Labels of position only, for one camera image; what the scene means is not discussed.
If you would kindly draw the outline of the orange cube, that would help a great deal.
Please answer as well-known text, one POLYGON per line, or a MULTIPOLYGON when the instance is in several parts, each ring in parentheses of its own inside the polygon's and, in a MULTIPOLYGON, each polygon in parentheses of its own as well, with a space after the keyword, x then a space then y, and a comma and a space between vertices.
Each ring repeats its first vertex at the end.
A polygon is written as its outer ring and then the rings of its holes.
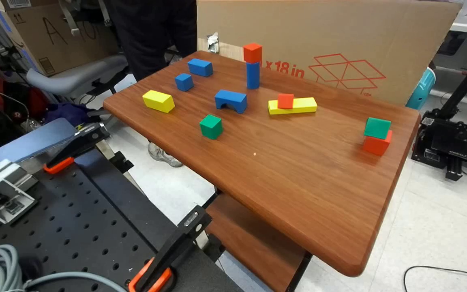
POLYGON ((260 63, 263 60, 263 45, 250 42, 244 45, 244 60, 247 63, 260 63))

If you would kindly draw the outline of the blue arch block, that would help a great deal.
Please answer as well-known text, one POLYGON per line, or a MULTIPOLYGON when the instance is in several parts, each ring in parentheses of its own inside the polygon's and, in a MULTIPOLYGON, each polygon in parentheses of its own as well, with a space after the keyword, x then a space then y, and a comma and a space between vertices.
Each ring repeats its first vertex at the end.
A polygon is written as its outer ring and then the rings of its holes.
POLYGON ((244 92, 221 89, 215 95, 216 107, 232 107, 237 113, 244 113, 249 107, 247 95, 244 92))

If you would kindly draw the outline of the yellow flat long block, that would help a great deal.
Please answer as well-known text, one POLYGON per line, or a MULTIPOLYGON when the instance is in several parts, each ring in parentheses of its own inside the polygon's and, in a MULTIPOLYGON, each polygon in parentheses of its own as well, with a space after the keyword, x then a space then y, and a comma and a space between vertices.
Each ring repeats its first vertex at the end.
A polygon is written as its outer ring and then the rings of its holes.
POLYGON ((268 102, 270 115, 297 115, 297 113, 315 113, 318 103, 315 97, 296 97, 291 108, 283 108, 278 99, 268 102))

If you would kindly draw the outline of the red cube on yellow block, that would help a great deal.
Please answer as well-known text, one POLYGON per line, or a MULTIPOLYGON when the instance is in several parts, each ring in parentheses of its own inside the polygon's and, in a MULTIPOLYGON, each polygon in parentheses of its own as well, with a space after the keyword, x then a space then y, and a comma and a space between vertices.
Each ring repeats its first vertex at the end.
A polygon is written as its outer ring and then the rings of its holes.
POLYGON ((278 95, 279 108, 292 108, 294 107, 294 94, 279 94, 278 95))

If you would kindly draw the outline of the blue rectangular block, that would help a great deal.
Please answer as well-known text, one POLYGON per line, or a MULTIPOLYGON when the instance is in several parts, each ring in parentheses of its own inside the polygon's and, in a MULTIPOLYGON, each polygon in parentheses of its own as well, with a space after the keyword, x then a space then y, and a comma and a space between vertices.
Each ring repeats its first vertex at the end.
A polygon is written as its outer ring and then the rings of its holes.
POLYGON ((211 76, 213 74, 213 63, 202 58, 192 58, 189 61, 189 69, 198 76, 211 76))

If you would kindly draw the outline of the yellow rectangular block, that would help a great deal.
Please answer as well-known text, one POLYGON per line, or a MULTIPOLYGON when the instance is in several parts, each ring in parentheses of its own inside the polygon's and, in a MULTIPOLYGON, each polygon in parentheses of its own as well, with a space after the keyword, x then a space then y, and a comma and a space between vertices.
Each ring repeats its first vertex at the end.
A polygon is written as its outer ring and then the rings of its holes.
POLYGON ((161 92, 161 91, 148 91, 143 94, 143 102, 148 108, 169 113, 176 108, 174 97, 171 94, 161 92))

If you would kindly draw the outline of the green cube on red block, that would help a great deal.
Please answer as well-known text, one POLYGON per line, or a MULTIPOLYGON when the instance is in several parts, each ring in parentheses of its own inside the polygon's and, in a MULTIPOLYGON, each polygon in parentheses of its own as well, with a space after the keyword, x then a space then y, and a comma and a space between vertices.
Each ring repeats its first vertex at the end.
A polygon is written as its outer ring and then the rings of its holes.
POLYGON ((391 129, 391 121, 385 118, 369 116, 364 134, 369 138, 385 139, 391 129))

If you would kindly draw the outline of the red block under green cube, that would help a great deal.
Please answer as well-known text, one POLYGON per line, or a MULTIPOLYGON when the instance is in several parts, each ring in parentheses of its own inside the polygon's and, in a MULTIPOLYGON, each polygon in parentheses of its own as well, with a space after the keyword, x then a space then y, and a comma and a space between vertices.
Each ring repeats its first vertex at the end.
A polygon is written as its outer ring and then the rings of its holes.
POLYGON ((383 155, 393 142, 393 129, 382 134, 367 134, 362 149, 373 155, 383 155))

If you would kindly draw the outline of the wooden table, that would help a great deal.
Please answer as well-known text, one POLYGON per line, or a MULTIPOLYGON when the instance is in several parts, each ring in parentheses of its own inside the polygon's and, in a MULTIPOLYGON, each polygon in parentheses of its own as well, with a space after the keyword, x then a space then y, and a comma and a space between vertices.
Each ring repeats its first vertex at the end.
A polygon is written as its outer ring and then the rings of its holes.
POLYGON ((189 69, 182 60, 106 99, 106 110, 338 272, 362 274, 419 113, 271 69, 247 92, 244 113, 218 108, 218 91, 247 91, 245 65, 208 52, 200 56, 213 63, 213 74, 198 76, 190 91, 176 87, 176 76, 189 69), (151 89, 171 94, 176 108, 148 108, 143 94, 151 89), (268 102, 279 94, 315 97, 318 110, 270 115, 268 102), (206 115, 223 118, 218 139, 202 134, 206 115), (393 142, 383 155, 362 149, 369 116, 391 121, 393 142))

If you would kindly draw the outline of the person in dark clothes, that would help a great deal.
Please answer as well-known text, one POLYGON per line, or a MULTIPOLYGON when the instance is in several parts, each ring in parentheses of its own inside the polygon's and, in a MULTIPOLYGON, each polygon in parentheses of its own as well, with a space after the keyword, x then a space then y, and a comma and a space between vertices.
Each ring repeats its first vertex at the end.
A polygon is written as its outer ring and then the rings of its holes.
POLYGON ((106 0, 130 69, 143 79, 166 61, 174 45, 182 56, 198 48, 197 0, 106 0))

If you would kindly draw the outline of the black orange clamp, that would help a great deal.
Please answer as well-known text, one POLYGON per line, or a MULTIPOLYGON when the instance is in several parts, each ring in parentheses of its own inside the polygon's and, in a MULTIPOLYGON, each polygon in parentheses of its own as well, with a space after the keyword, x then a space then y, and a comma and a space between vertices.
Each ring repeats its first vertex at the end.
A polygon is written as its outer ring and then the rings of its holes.
POLYGON ((61 173, 70 167, 75 159, 91 151, 99 141, 111 136, 104 123, 88 123, 80 128, 75 136, 49 160, 43 165, 49 175, 61 173))
POLYGON ((198 235, 210 222, 211 215, 202 206, 195 206, 163 248, 130 279, 129 292, 164 292, 174 277, 174 262, 197 245, 198 235))

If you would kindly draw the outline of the grey office chair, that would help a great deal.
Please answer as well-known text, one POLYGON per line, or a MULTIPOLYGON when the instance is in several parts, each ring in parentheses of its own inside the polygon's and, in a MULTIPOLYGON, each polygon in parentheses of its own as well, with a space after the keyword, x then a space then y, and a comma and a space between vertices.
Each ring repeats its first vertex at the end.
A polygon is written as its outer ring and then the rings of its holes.
POLYGON ((49 94, 75 97, 93 89, 109 87, 129 73, 129 63, 124 55, 112 55, 103 60, 46 76, 31 68, 26 71, 26 81, 49 94))

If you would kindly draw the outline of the teal object behind table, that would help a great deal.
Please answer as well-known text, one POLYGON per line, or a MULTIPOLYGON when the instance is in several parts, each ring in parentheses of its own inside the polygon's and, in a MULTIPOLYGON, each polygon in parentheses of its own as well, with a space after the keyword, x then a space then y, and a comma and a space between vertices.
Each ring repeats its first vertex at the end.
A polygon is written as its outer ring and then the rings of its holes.
POLYGON ((429 100, 430 91, 433 89, 435 82, 437 82, 437 73, 433 68, 427 66, 414 92, 408 100, 408 107, 416 110, 422 108, 429 100))

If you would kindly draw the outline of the black equipment on floor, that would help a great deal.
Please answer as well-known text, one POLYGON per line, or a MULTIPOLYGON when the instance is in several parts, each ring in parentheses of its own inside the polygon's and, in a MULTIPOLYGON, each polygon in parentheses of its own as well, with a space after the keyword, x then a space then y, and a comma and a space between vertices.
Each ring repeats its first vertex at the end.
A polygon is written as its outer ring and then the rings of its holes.
POLYGON ((445 168, 458 181, 467 165, 467 123, 440 116, 440 110, 425 112, 414 142, 412 159, 445 168))

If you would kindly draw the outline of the cardboard box background left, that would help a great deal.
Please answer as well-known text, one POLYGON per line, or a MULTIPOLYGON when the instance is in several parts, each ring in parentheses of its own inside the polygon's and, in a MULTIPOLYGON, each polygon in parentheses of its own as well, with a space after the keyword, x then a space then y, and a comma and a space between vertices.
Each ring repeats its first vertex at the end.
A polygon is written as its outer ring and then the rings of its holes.
POLYGON ((0 0, 0 26, 36 71, 54 76, 119 52, 104 24, 78 21, 72 34, 59 0, 0 0))

